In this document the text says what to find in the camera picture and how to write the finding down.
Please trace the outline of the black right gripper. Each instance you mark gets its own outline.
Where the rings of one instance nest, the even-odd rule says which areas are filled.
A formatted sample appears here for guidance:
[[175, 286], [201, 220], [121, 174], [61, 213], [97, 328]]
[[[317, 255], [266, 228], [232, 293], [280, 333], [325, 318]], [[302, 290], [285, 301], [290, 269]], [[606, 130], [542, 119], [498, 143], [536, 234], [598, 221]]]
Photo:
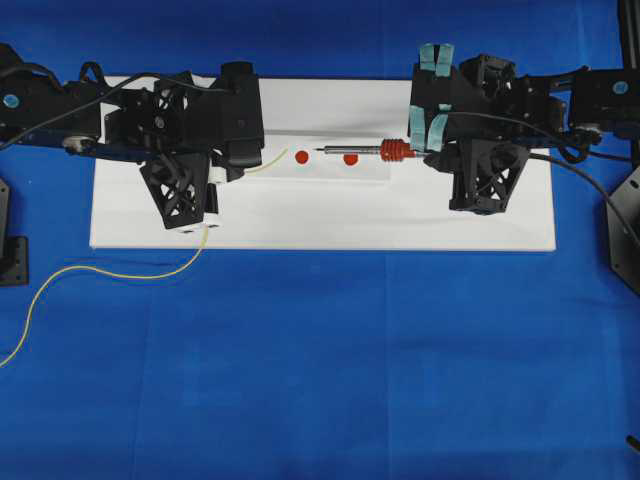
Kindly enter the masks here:
[[[453, 66], [454, 46], [426, 43], [414, 65], [409, 139], [414, 152], [440, 152], [450, 111], [457, 139], [508, 141], [540, 148], [566, 146], [568, 75], [516, 74], [505, 59], [478, 55]], [[427, 123], [425, 112], [436, 113]]]

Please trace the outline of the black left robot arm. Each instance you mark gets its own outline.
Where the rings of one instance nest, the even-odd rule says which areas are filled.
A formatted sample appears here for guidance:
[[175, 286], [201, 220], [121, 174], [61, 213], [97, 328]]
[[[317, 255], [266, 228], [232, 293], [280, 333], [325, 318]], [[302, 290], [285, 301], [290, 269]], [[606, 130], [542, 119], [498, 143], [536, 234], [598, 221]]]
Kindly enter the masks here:
[[218, 153], [232, 168], [261, 163], [259, 80], [230, 62], [200, 86], [188, 72], [134, 74], [114, 85], [86, 62], [75, 81], [1, 46], [1, 146], [60, 148], [72, 155], [142, 163], [160, 155]]

